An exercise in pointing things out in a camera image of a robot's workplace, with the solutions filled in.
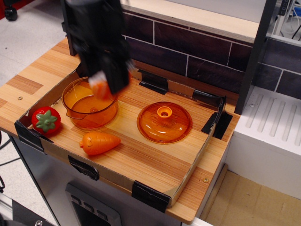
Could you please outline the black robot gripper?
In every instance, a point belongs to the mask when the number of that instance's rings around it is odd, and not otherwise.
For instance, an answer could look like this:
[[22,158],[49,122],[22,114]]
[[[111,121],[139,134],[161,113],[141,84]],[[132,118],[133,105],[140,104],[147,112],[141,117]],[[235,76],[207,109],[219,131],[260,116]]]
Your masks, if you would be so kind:
[[68,0],[74,22],[70,32],[81,59],[81,78],[107,81],[112,94],[129,85],[132,59],[122,32],[123,9],[118,0]]

